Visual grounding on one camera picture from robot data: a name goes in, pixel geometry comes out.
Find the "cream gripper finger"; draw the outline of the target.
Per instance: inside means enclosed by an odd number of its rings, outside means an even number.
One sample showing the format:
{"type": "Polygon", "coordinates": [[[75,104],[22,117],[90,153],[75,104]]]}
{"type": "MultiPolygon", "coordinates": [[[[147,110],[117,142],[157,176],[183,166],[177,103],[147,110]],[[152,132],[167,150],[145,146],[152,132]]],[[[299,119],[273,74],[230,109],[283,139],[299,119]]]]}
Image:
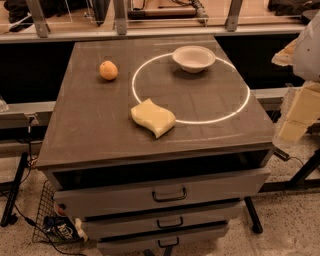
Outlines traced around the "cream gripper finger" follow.
{"type": "Polygon", "coordinates": [[[306,81],[295,92],[278,136],[287,142],[298,141],[320,118],[320,83],[306,81]]]}
{"type": "Polygon", "coordinates": [[[288,45],[286,45],[282,50],[276,53],[271,62],[278,66],[292,66],[293,65],[293,55],[296,48],[297,40],[294,39],[288,45]]]}

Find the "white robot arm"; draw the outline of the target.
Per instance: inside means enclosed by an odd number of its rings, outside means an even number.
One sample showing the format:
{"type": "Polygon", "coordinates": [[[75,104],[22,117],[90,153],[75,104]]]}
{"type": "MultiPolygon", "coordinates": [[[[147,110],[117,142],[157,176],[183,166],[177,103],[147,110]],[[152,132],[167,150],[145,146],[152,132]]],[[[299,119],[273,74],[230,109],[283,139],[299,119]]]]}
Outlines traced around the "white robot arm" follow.
{"type": "Polygon", "coordinates": [[[292,66],[293,73],[304,80],[295,91],[278,132],[282,140],[296,142],[320,118],[320,11],[271,62],[292,66]]]}

